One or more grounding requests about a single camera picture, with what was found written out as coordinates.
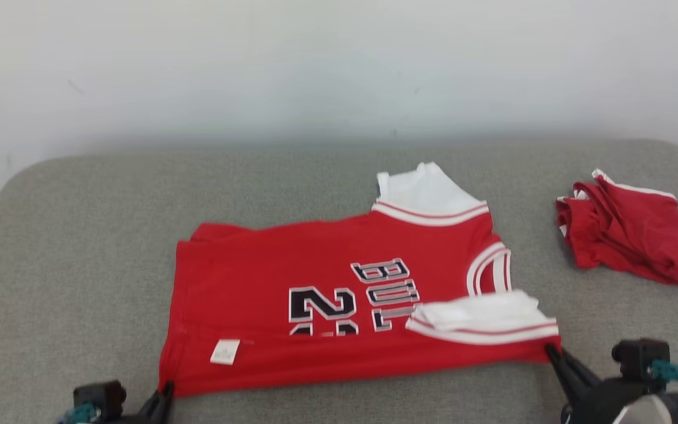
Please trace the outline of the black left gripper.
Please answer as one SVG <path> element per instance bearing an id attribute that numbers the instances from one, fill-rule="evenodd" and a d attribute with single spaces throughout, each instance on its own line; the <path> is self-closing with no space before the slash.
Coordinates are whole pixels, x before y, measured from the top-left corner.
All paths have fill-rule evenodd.
<path id="1" fill-rule="evenodd" d="M 137 413 L 101 413 L 95 423 L 168 423 L 174 383 L 166 382 L 161 389 L 154 392 Z"/>

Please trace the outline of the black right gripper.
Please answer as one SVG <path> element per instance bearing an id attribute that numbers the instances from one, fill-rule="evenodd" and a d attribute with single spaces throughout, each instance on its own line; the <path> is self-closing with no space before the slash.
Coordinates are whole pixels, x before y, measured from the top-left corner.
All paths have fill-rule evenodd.
<path id="1" fill-rule="evenodd" d="M 560 423 L 671 423 L 665 403 L 640 379 L 601 379 L 567 349 L 544 351 L 567 397 Z"/>

